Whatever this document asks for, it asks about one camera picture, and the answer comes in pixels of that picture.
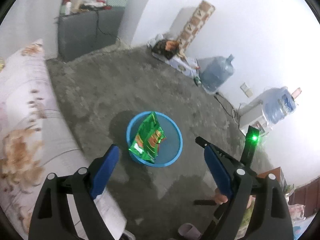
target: concrete floor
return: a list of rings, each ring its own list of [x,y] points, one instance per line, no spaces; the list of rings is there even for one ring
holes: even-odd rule
[[[142,48],[98,52],[72,62],[47,62],[63,115],[91,162],[110,144],[122,151],[108,189],[126,216],[127,230],[137,239],[177,237],[185,222],[204,231],[213,207],[196,207],[194,199],[210,198],[216,188],[194,139],[202,136],[240,158],[244,136],[219,102],[196,87],[193,80],[153,58]],[[231,106],[221,101],[231,113]],[[151,168],[130,159],[125,141],[129,121],[155,110],[171,117],[183,136],[183,152],[165,168]],[[272,167],[258,152],[252,169]]]

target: white appliance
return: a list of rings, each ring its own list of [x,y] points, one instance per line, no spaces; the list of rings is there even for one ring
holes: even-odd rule
[[[272,130],[271,123],[268,122],[263,112],[262,104],[255,106],[240,116],[239,129],[244,135],[247,134],[249,125],[257,128],[260,131],[260,135],[265,135]]]

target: green snack bag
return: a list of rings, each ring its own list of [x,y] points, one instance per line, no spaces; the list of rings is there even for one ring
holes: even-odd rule
[[[158,156],[159,143],[164,139],[165,135],[160,127],[156,113],[151,112],[139,126],[138,133],[129,151],[147,162],[154,163],[155,158]]]

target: blue gripper pad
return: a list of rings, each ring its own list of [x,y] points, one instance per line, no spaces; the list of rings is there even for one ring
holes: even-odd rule
[[[231,178],[210,146],[204,148],[204,160],[221,194],[231,199],[233,196]]]
[[[102,158],[102,164],[92,179],[92,188],[90,190],[92,199],[95,199],[98,195],[102,194],[106,187],[113,169],[119,161],[119,148],[116,145],[111,145]]]

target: gray cabinet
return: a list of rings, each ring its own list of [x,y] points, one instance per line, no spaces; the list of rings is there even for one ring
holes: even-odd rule
[[[116,42],[124,7],[62,16],[58,21],[59,54],[65,61]]]

